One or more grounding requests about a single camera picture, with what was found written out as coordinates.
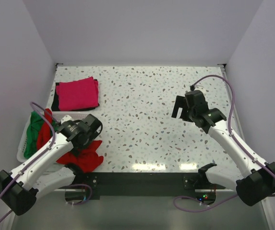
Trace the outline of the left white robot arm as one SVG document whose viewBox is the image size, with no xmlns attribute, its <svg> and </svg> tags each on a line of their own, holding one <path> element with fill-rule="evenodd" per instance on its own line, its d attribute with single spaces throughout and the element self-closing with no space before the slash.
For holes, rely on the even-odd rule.
<svg viewBox="0 0 275 230">
<path fill-rule="evenodd" d="M 32 157 L 10 172 L 0 171 L 1 200 L 14 214 L 21 216 L 37 199 L 55 189 L 69 185 L 80 187 L 83 176 L 66 166 L 48 175 L 44 173 L 67 152 L 87 148 L 102 129 L 102 122 L 92 114 L 79 122 L 65 116 L 57 132 Z"/>
</svg>

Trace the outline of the red t shirt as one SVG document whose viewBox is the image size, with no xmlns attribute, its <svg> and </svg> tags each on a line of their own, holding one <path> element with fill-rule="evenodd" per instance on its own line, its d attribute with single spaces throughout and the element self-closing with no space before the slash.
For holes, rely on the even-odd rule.
<svg viewBox="0 0 275 230">
<path fill-rule="evenodd" d="M 52 132 L 49 125 L 41 117 L 39 121 L 43 121 L 43 124 L 38 131 L 36 150 L 43 147 L 52 137 Z M 104 157 L 99 156 L 96 152 L 101 144 L 101 140 L 94 140 L 87 149 L 79 151 L 77 156 L 73 154 L 73 151 L 70 151 L 60 157 L 56 162 L 62 165 L 76 165 L 84 173 L 92 172 L 100 166 L 104 160 Z"/>
</svg>

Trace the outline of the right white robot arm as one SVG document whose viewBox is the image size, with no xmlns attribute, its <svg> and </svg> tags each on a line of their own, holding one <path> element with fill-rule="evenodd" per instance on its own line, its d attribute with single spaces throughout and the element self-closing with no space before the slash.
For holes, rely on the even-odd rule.
<svg viewBox="0 0 275 230">
<path fill-rule="evenodd" d="M 187 182 L 202 188 L 217 184 L 234 190 L 248 206 L 254 206 L 274 195 L 275 162 L 268 163 L 253 151 L 229 127 L 230 123 L 219 109 L 209 109 L 200 90 L 187 92 L 184 96 L 178 95 L 171 116 L 201 128 L 224 149 L 240 171 L 239 176 L 234 176 L 218 169 L 216 163 L 209 163 L 201 167 L 195 176 L 187 179 Z"/>
</svg>

